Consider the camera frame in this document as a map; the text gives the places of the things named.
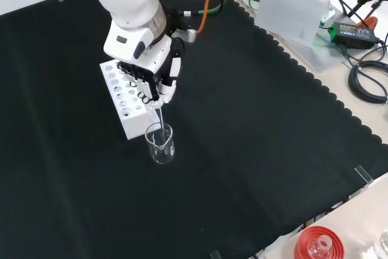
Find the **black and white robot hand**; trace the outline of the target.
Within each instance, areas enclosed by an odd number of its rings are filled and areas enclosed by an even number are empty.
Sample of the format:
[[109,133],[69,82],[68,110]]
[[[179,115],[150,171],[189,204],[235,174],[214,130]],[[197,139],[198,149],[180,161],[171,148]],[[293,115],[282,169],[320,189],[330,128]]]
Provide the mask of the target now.
[[145,103],[159,109],[175,94],[184,41],[163,34],[152,42],[149,28],[129,30],[111,22],[104,52],[118,61],[118,68],[135,83]]

